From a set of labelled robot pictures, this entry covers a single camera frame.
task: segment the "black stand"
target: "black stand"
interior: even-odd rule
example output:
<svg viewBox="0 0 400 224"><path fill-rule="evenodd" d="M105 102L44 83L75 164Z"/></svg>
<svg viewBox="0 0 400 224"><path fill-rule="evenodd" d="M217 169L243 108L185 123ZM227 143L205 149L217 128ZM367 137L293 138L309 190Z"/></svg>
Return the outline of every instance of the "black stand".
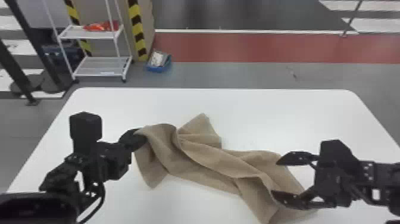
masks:
<svg viewBox="0 0 400 224"><path fill-rule="evenodd" d="M57 93L68 90L72 85L71 77L63 77L62 79L57 75L57 72L54 69L54 66L50 63L47 56L45 55L44 50L42 49L39 41L36 38L36 35L32 32L32 29L29 26L29 23L26 21L25 16L22 14L20 7L16 0L4 0L18 23L24 30L25 35L28 37L28 40L34 47L37 52L37 56L39 56L42 61L47 75L45 77L44 83L41 83L41 90L49 93Z"/></svg>
<svg viewBox="0 0 400 224"><path fill-rule="evenodd" d="M0 64L2 64L3 68L14 80L14 83L10 86L11 92L15 90L24 94L28 99L27 105L38 105L39 101L32 96L31 92L40 89L40 84L42 84L43 78L38 75L30 76L29 78L25 76L21 67L15 61L10 52L8 52L7 47L1 39L0 55Z"/></svg>
<svg viewBox="0 0 400 224"><path fill-rule="evenodd" d="M356 7L355 7L355 9L353 11L353 15L351 16L349 22L347 23L347 26L346 26L345 30L343 30L343 33L341 34L341 37L343 37L343 38L347 37L347 31L349 31L349 29L351 27L350 25L353 22L355 16L357 15L358 10L360 9L360 6L361 6L363 1L364 0L358 0L358 3L357 3L357 5L356 5Z"/></svg>

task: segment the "yellow and black striped pillar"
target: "yellow and black striped pillar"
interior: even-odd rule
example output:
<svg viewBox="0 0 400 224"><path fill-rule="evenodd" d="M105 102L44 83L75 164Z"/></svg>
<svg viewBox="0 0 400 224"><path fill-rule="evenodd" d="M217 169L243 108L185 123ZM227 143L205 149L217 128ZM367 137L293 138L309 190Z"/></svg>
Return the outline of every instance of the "yellow and black striped pillar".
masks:
<svg viewBox="0 0 400 224"><path fill-rule="evenodd" d="M74 7L72 0L64 0L64 2L65 5L67 6L68 15L70 16L72 23L76 26L80 26L79 15L78 12L76 11L76 8ZM92 56L92 49L90 48L90 45L87 40L81 39L79 41L79 45L86 52L87 56Z"/></svg>
<svg viewBox="0 0 400 224"><path fill-rule="evenodd" d="M143 23L138 0L128 0L128 13L132 23L132 33L135 37L137 56L139 61L146 61L148 59L148 51L146 49L145 35L143 34Z"/></svg>

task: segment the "cable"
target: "cable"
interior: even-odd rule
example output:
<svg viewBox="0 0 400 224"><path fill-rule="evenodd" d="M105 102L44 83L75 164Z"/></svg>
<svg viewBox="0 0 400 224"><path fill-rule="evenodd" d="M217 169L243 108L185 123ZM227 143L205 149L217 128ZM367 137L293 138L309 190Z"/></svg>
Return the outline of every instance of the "cable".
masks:
<svg viewBox="0 0 400 224"><path fill-rule="evenodd" d="M78 224L84 224L86 223L90 218L92 218L96 212L103 206L104 200L105 200L105 188L104 188L104 183L99 184L100 187L100 202L99 204L91 211L85 218L83 218L81 221L78 222Z"/></svg>

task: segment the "white floor marking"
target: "white floor marking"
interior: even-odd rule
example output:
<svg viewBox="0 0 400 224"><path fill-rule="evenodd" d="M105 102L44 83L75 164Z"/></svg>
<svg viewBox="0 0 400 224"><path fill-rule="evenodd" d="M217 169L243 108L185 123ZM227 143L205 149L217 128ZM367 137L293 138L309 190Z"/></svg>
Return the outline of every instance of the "white floor marking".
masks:
<svg viewBox="0 0 400 224"><path fill-rule="evenodd" d="M14 16L0 15L0 30L22 30Z"/></svg>
<svg viewBox="0 0 400 224"><path fill-rule="evenodd" d="M14 55L37 55L32 44L28 40L3 40L8 51Z"/></svg>
<svg viewBox="0 0 400 224"><path fill-rule="evenodd" d="M399 33L400 19L355 18L351 26L358 32Z"/></svg>
<svg viewBox="0 0 400 224"><path fill-rule="evenodd" d="M0 0L0 8L8 8L8 5L5 3L4 0Z"/></svg>
<svg viewBox="0 0 400 224"><path fill-rule="evenodd" d="M22 69L26 75L28 74L41 74L43 69ZM10 91L10 84L13 79L8 75L4 69L0 69L0 91Z"/></svg>
<svg viewBox="0 0 400 224"><path fill-rule="evenodd" d="M353 11L358 1L320 1L325 7L333 11ZM360 11L400 11L400 2L397 1L364 1Z"/></svg>
<svg viewBox="0 0 400 224"><path fill-rule="evenodd" d="M292 34L341 34L343 30L206 30L206 29L155 29L157 33L292 33ZM349 31L349 35L358 34Z"/></svg>
<svg viewBox="0 0 400 224"><path fill-rule="evenodd" d="M358 1L320 1L332 11L353 11ZM398 1L364 1L360 11L400 11ZM342 18L348 23L350 18ZM371 33L398 33L400 19L397 18L354 18L351 27L356 31Z"/></svg>
<svg viewBox="0 0 400 224"><path fill-rule="evenodd" d="M32 92L33 97L37 98L37 99L52 99L52 98L61 98L63 97L65 91L62 92L58 92L56 94L47 94L46 92L43 91L36 91L36 92Z"/></svg>

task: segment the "blue container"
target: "blue container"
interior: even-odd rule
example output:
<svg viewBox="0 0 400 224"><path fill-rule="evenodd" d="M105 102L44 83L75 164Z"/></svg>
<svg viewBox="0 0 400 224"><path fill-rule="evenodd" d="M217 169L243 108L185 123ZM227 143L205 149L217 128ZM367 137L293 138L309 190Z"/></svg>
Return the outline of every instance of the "blue container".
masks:
<svg viewBox="0 0 400 224"><path fill-rule="evenodd" d="M147 71L154 71L157 73L162 73L169 68L170 64L171 64L171 55L168 54L164 66L152 66L150 63L150 60L148 60L146 63L146 68L147 68Z"/></svg>

